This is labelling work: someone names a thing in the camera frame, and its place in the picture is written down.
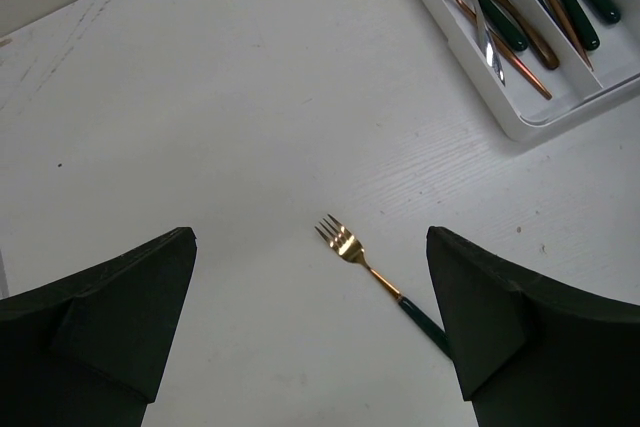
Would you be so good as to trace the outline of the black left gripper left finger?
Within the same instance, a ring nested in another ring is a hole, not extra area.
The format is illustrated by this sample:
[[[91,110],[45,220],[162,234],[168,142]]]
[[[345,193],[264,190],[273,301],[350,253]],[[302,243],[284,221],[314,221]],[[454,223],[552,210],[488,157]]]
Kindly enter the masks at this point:
[[[179,227],[2,300],[2,425],[141,425],[195,261],[196,236]]]

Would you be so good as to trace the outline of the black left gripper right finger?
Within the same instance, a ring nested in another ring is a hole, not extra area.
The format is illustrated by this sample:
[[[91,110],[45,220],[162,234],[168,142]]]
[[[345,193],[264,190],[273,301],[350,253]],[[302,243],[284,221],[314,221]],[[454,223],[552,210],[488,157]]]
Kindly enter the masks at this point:
[[[481,426],[636,426],[639,308],[432,226],[426,257],[464,400]]]

